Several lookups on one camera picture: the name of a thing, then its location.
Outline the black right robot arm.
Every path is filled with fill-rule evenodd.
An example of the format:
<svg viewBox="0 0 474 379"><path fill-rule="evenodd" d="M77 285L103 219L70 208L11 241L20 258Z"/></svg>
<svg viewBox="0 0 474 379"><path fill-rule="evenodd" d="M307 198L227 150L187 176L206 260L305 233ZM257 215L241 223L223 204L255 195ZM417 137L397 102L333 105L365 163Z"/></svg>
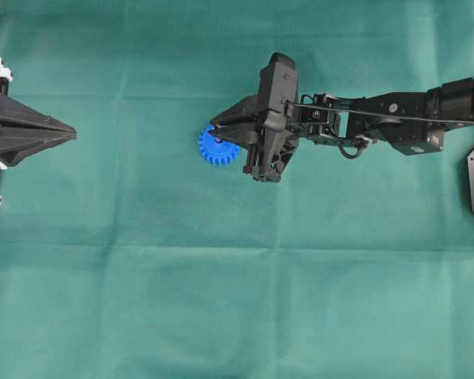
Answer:
<svg viewBox="0 0 474 379"><path fill-rule="evenodd" d="M474 78L374 97L300 95L295 61L275 52L260 72L257 94L211 124L217 140L246 149L244 174L279 182L302 139L335 147L347 159L377 141L406 156L442 151L447 132L474 126Z"/></svg>

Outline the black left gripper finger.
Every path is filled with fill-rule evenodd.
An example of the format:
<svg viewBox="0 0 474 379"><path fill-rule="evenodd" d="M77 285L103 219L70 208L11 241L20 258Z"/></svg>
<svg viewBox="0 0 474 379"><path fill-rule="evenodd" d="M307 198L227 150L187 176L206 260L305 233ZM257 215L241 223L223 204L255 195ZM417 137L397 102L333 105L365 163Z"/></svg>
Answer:
<svg viewBox="0 0 474 379"><path fill-rule="evenodd" d="M11 124L29 129L42 129L68 133L71 137L77 136L77 131L72 126L68 126L49 115L39 113L23 103L1 93L0 124Z"/></svg>
<svg viewBox="0 0 474 379"><path fill-rule="evenodd" d="M23 159L75 140L68 133L17 127L0 127L0 158L9 167L15 167Z"/></svg>

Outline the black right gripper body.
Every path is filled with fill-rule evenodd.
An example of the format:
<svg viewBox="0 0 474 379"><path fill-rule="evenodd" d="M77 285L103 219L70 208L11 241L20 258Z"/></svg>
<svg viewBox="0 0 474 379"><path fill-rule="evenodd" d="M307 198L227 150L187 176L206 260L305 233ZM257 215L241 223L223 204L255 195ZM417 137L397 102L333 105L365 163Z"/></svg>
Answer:
<svg viewBox="0 0 474 379"><path fill-rule="evenodd" d="M278 183L298 148L298 137L287 129L294 116L291 104L298 100L298 84L295 61L280 52L273 53L260 72L254 116L258 141L250 146L243 169L258 182Z"/></svg>

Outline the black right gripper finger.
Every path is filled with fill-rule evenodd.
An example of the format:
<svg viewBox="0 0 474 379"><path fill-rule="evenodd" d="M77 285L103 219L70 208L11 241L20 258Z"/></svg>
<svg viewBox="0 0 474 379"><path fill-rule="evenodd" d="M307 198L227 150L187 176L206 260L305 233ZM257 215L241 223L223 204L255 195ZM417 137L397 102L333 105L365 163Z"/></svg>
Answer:
<svg viewBox="0 0 474 379"><path fill-rule="evenodd" d="M258 95L246 96L226 111L215 116L210 121L210 124L214 127L217 127L217 125L230 126L240 124L262 126L265 119L262 114L257 112L257 107Z"/></svg>
<svg viewBox="0 0 474 379"><path fill-rule="evenodd" d="M230 125L224 126L223 129L216 127L213 136L246 150L250 150L252 146L263 147L263 137L253 125Z"/></svg>

